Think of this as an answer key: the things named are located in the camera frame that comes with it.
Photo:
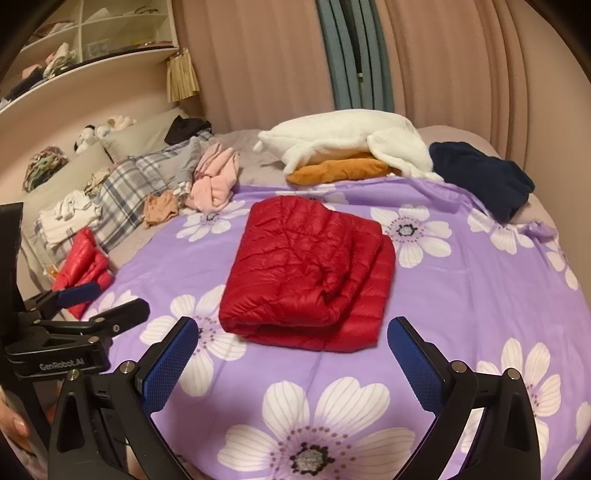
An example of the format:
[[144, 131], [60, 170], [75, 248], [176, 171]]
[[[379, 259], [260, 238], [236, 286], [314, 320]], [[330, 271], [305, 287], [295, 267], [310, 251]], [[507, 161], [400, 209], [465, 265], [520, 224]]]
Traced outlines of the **person's left hand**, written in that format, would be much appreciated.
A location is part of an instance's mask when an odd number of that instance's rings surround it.
[[36, 456], [29, 441], [30, 429], [25, 420], [7, 403], [4, 391], [0, 399], [1, 431], [18, 451]]

